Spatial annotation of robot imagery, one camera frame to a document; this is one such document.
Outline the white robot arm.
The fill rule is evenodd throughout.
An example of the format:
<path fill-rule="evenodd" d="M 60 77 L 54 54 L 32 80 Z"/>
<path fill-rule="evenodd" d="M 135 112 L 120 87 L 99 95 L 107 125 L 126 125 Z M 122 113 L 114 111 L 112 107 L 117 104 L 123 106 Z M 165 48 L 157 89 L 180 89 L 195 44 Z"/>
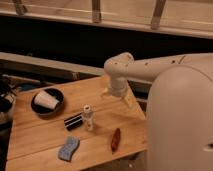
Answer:
<path fill-rule="evenodd" d="M 129 78 L 149 81 L 147 171 L 213 171 L 213 53 L 136 60 L 109 58 L 108 93 L 127 95 Z"/>

